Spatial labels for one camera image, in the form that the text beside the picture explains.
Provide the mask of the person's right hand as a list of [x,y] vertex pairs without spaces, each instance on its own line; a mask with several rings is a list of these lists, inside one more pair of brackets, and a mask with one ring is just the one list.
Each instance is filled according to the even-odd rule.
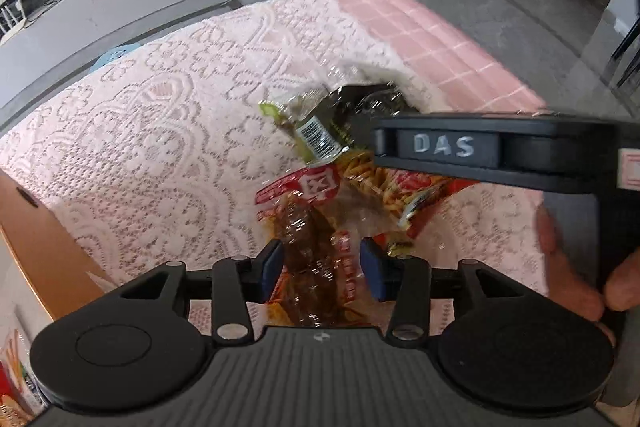
[[543,205],[537,207],[535,222],[539,249],[544,254],[548,297],[598,325],[615,345],[615,335],[601,319],[605,309],[622,312],[639,306],[639,251],[631,254],[613,271],[601,293],[574,270],[567,255],[561,251],[559,233]]

